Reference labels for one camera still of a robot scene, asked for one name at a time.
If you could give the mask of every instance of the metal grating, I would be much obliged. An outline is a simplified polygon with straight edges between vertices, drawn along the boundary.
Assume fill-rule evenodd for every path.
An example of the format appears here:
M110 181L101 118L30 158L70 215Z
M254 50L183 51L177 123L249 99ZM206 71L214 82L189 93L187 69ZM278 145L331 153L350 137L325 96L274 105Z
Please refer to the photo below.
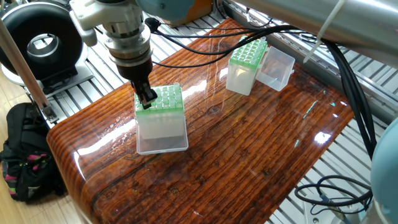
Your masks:
M149 15L144 13L144 18L147 17L149 17ZM188 25L216 27L222 21L223 19L220 16L211 14L193 21ZM159 29L166 34L175 35L203 35L208 31L188 28L171 29L167 26L161 26ZM87 67L93 72L94 78L49 98L60 121L79 112L92 102L100 99L102 96L127 82L126 79L120 77L115 64L109 59L108 50L103 45L104 37L100 27L97 28L97 36L99 42L96 46L89 48L88 58L86 60ZM194 39L178 39L177 41L187 45L194 41ZM151 44L154 48L152 59L155 62L159 62L181 49L181 47L176 44L170 43L163 37L157 35L152 35ZM398 78L395 69L387 68L383 64L364 58L352 51L346 51L345 54L356 69L363 72L375 82L380 83L382 86L390 88L391 91L397 94L397 88L394 89L394 84L396 83L394 83L394 80ZM387 125L377 118L374 119L374 123L377 137L380 138ZM356 121L352 120L298 185L315 183L321 177L332 174L345 175L369 184L370 168L371 163L364 149L359 129L356 125ZM364 193L361 189L346 182L332 180L329 183L347 188L357 194ZM309 190L304 190L303 192L305 194L313 193ZM303 202L294 195L294 192L291 192L266 223L300 224L304 222L303 211Z

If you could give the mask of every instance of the pipette tip box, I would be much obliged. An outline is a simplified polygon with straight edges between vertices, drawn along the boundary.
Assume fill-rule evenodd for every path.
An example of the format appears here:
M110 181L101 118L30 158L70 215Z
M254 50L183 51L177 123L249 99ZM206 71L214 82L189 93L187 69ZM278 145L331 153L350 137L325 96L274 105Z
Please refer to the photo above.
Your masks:
M179 83L153 87L157 99L144 110L135 95L137 152L142 155L188 149L182 90Z

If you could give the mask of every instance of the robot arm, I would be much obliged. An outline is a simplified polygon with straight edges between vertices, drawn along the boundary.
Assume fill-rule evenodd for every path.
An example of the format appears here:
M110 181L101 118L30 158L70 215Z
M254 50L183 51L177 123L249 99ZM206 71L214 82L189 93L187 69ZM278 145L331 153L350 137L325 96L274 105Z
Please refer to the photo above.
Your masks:
M144 24L142 9L175 21L187 15L194 0L72 0L73 23L88 46L97 43L94 27L102 25L111 60L120 75L131 81L144 108L157 98L150 88L152 71L150 30Z

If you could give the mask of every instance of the glossy wooden surface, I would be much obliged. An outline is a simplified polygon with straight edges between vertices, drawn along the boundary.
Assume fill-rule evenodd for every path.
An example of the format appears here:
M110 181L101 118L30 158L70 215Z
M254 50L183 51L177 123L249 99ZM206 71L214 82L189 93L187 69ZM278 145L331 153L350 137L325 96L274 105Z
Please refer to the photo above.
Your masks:
M218 51L239 38L190 46ZM214 58L182 50L163 63ZM340 93L299 65L281 92L256 82L249 96L225 88L227 67L228 57L201 68L155 67L150 75L154 86L182 86L185 152L137 154L127 84L51 129L68 191L93 222L264 223L353 117Z

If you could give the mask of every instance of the black cable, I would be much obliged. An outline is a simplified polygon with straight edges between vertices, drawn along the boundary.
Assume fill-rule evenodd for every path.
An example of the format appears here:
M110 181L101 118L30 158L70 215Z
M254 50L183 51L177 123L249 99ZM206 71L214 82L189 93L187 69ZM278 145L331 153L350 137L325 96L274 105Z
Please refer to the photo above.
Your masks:
M362 182L360 182L360 181L354 180L354 179L349 178L349 177L340 176L340 175L328 175L328 176L322 177L322 178L318 181L317 184L322 184L323 181L329 180L329 179L341 179L341 180L346 180L346 181L352 182L352 183L354 183L354 184L356 184L356 185L359 185L359 186L361 186L361 187L363 187L363 188L365 188L365 189L367 189L367 190L371 190L371 187L370 187L370 186L368 186L368 185L366 185L366 184L364 184L364 183L362 183ZM320 190L320 187L317 187L317 192L318 192L319 195L322 195L322 192L321 192L321 190Z
M165 64L162 64L162 63L159 63L159 62L153 62L153 63L156 64L156 65L160 65L160 66L166 67L166 68L197 68L197 67L202 67L202 66L206 66L206 65L210 65L212 63L215 63L215 62L221 60L222 58L225 58L227 55L228 54L224 54L224 55L222 55L222 56L220 56L220 57L218 57L218 58L216 58L216 59L214 59L212 61L209 61L207 63L198 64L198 65L174 66L174 65L165 65Z
M237 49L239 47L242 47L242 46L248 44L249 42L251 42L253 40L256 40L256 39L258 39L260 37L264 37L265 35L273 34L275 32L281 32L283 30L292 30L292 29L297 29L297 28L295 28L294 26L275 26L275 27L270 27L270 28L266 28L266 29L257 30L253 34L251 34L249 37L246 37L244 40L238 42L234 47L231 47L230 49L227 49L227 50L224 50L224 51L221 51L221 52L201 52L201 51L198 51L198 50L191 49L190 47L187 47L187 46L181 44L180 42L178 42L176 40L173 40L169 35L165 35L165 34L161 33L160 31L156 31L155 34L159 34L162 37L166 38L167 40L169 40L169 41L181 46L182 48L184 48L186 50L189 50L189 51L191 51L193 53L196 53L196 54L223 55L223 54L229 54L233 50L235 50L235 49ZM255 38L255 39L251 39L251 37L254 37L256 35L259 35L259 37Z
M224 14L221 12L220 8L218 7L217 2L214 2L214 4L216 5L216 10L217 10L217 12L221 15L221 17L222 17L223 19L226 19L226 17L224 16Z
M173 38L220 38L220 37L233 37L233 36L241 35L241 34L250 34L253 32L255 32L255 30L247 30L247 31L235 32L232 34L221 34L221 35L171 35L171 34L164 34L164 35L166 35L167 37L173 37Z
M376 135L374 132L373 117L371 110L363 93L361 85L352 71L349 63L345 59L341 50L336 44L323 40L335 58L341 71L341 81L345 88L345 93L349 104L354 112L359 132L363 138L366 150L372 159L374 148L376 147Z
M165 65L165 64L162 64L162 63L159 63L159 62L154 62L154 63L156 65L160 65L160 66L167 67L167 68L197 68L197 67L201 67L201 66L205 66L205 65L209 65L209 64L215 63L215 62L221 60L222 58L226 57L234 49L237 49L237 48L239 48L241 46L244 46L244 45L246 45L246 44L250 43L251 41L254 41L254 40L258 39L258 38L264 37L264 36L269 35L269 34L273 34L275 32L280 32L280 31L283 31L283 30L292 30L292 29L297 29L297 28L294 27L294 26L275 26L275 27L270 27L270 28L258 30L255 33L251 34L250 36L248 36L245 39L243 39L240 42L238 42L234 47L231 47L230 49L224 50L222 52L199 52L199 51L193 50L193 49L191 49L191 48L189 48L189 47L187 47L187 46L185 46L185 45L183 45L183 44L181 44L181 43L179 43L179 42L177 42L177 41L175 41L175 40L173 40L171 38L168 39L167 37L165 37L168 40L172 41L173 43L178 44L179 46L181 46L181 47L183 47L183 48L185 48L187 50L190 50L192 52L195 52L197 54L205 54L205 55L220 55L220 54L222 54L222 56L220 56L220 57L218 57L218 58L216 58L216 59L214 59L214 60L212 60L210 62L202 63L202 64L198 64L198 65L173 66L173 65Z
M270 18L266 24L261 25L261 26L254 25L252 22L248 22L248 23L249 23L250 26L253 26L255 28L264 28L264 27L267 27L269 24L271 24L273 19L274 18Z
M200 29L200 30L207 30L207 29L215 29L215 30L256 30L256 29L251 29L251 28L217 28L217 27L195 27L195 26L188 26L188 25L173 25L173 24L167 24L167 23L161 23L162 25L168 25L173 28L178 28L178 27L186 27L186 28L191 28L191 29Z
M307 189L307 188L311 188L311 187L318 187L318 186L319 187L333 189L333 190L338 190L338 191L343 192L343 193L345 193L347 195L350 195L350 196L353 195L353 193L351 193L351 192L349 192L349 191L347 191L345 189L342 189L340 187L335 187L335 186L325 185L325 184L319 184L319 185L318 184L307 184L307 185L303 185L303 186L297 187L295 189L295 191L294 191L294 194L296 195L297 198L299 198L300 200L303 200L304 202L308 202L308 203L311 203L311 204L314 204L314 205L323 205L323 206L331 206L331 207L341 207L341 206L353 205L353 204L356 204L356 203L362 203L364 200L368 199L372 195L372 192L369 191L369 192L367 192L366 194L364 194L364 195L362 195L360 197L357 197L357 196L354 195L354 199L351 199L351 200L348 200L348 201L345 201L345 202L321 202L321 201L318 201L318 200L308 199L308 198L303 197L303 196L301 196L299 194L299 192L301 190L303 190L303 189Z
M246 37L245 39L243 39L239 43L245 43L245 42L248 43L250 41L253 41L253 40L256 40L256 39L260 38L261 35L263 35L263 34L262 33L258 33L256 35L253 34L253 35L251 35L249 37ZM222 56L220 56L220 57L218 57L218 58L216 58L216 59L214 59L214 60L212 60L210 62L206 62L206 63L202 63L202 64L198 64L198 65L174 66L174 65L165 65L165 64L162 64L162 63L159 63L159 62L154 62L154 63L156 65L160 65L160 66L167 67L167 68L197 68L197 67L202 67L202 66L205 66L205 65L210 65L212 63L215 63L215 62L221 60L222 58L225 58L227 55L228 54L224 54L224 55L222 55Z
M330 200L339 200L339 199L350 199L350 198L349 197L339 197L339 198L331 198ZM313 213L313 209L316 206L317 205L313 205L312 206L312 208L310 210L311 215L318 215L318 214L320 214L321 212L324 212L324 211L333 211L333 212L338 212L338 213L341 213L341 214L344 214L344 215L353 215L353 214L358 214L360 212L365 211L365 208L362 208L362 209L360 209L360 210L358 210L356 212L342 212L342 211L339 211L339 210L336 210L336 209L332 209L332 208L324 208L324 209L321 209L320 211L318 211L317 213Z

